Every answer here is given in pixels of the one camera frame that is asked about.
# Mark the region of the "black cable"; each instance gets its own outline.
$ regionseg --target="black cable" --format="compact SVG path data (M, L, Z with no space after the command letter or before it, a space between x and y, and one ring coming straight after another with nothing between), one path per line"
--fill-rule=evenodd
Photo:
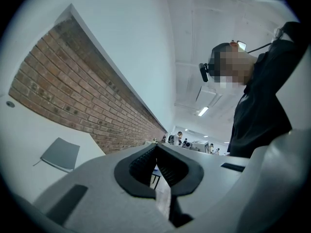
M262 46L262 47L260 47L260 48L251 50L251 51L249 51L249 52L247 52L247 53L251 53L251 52L257 51L257 50L262 49L262 48L264 48L264 47L266 47L266 46L268 46L268 45L271 45L271 43L268 43L268 44L266 44L266 45L264 45L264 46Z

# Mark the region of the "floor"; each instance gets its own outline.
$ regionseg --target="floor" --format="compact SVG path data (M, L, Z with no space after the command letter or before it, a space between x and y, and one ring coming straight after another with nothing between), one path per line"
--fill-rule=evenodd
M151 184L150 187L153 189L156 185L156 182L158 180L158 177L156 177L155 182L154 176L151 177ZM171 188L167 184L166 180L161 177L159 180L159 183L157 184L157 187L155 189L156 194L156 206L159 209L159 211L164 215L164 217L168 220L169 214L170 214L170 203L171 203Z

